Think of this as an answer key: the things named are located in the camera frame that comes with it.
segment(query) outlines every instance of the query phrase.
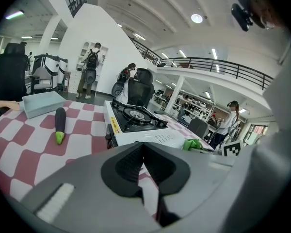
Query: green object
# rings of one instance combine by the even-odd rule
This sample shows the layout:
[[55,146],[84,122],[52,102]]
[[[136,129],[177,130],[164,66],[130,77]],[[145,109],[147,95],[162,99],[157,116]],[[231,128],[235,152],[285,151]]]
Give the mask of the green object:
[[63,138],[65,136],[65,133],[64,132],[57,131],[55,133],[55,136],[56,136],[56,142],[57,142],[57,144],[61,144],[62,141],[63,141]]
[[198,139],[186,139],[182,149],[189,151],[190,148],[202,150],[203,146]]

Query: backpack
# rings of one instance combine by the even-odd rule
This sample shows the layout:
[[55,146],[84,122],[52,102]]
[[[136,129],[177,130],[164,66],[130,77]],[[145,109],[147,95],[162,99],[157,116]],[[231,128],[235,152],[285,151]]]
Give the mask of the backpack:
[[87,57],[86,63],[87,63],[87,68],[90,69],[96,69],[96,67],[98,66],[98,53],[100,52],[100,50],[98,50],[97,52],[93,52],[90,49],[90,54]]

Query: man with backpack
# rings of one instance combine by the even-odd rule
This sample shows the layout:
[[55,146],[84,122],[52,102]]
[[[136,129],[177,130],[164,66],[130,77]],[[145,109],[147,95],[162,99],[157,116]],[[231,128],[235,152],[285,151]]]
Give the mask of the man with backpack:
[[[84,65],[82,67],[82,75],[80,79],[80,83],[77,90],[77,98],[80,98],[82,96],[82,90],[85,84],[85,71],[87,68],[97,68],[99,63],[102,61],[102,54],[100,52],[101,44],[99,42],[96,42],[93,49],[90,49],[86,54],[84,55],[82,62],[84,62]],[[86,95],[85,99],[90,99],[91,97],[91,84],[87,84],[86,86]]]

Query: shirt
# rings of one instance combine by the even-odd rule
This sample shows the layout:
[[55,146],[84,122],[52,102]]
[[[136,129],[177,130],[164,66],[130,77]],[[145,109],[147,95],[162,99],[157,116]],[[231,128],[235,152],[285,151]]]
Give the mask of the shirt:
[[[94,48],[94,49],[92,49],[92,51],[93,51],[93,52],[98,52],[99,49],[98,49],[98,48]],[[87,59],[87,57],[89,56],[90,53],[91,53],[90,50],[87,51],[86,54],[84,55],[82,61],[85,61],[85,60]],[[98,67],[98,65],[99,65],[99,64],[101,63],[101,61],[102,61],[102,53],[99,52],[97,55],[98,55],[98,63],[97,63],[97,67]]]
[[228,133],[228,129],[236,122],[237,116],[236,111],[231,111],[230,114],[225,118],[224,122],[221,122],[221,125],[217,133],[225,135]]

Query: long hair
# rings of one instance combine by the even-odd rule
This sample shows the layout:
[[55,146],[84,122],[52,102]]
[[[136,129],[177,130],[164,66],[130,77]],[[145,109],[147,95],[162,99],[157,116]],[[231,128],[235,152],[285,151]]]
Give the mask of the long hair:
[[230,103],[230,107],[235,107],[236,108],[236,116],[237,116],[237,119],[239,117],[239,104],[237,101],[232,101]]

